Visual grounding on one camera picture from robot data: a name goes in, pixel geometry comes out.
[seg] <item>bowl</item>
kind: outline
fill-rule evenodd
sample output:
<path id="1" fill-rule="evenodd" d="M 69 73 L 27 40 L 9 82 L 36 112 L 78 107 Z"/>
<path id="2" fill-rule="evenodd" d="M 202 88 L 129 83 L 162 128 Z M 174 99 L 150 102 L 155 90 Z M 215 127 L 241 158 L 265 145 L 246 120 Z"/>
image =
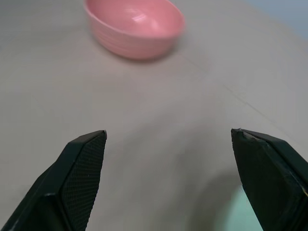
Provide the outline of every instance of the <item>bowl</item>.
<path id="1" fill-rule="evenodd" d="M 175 45 L 185 22 L 168 0 L 86 0 L 94 37 L 109 51 L 130 59 L 152 59 Z"/>

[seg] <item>table surface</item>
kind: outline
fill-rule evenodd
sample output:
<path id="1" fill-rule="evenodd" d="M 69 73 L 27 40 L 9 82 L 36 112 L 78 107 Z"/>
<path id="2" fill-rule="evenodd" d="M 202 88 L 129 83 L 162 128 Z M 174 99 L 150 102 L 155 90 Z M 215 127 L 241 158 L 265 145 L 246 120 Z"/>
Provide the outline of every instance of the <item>table surface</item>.
<path id="1" fill-rule="evenodd" d="M 239 0 L 174 0 L 156 62 L 107 52 L 78 0 L 0 1 L 0 226 L 72 139 L 105 129 L 88 231 L 215 230 L 240 185 L 231 128 L 308 159 L 307 44 Z"/>

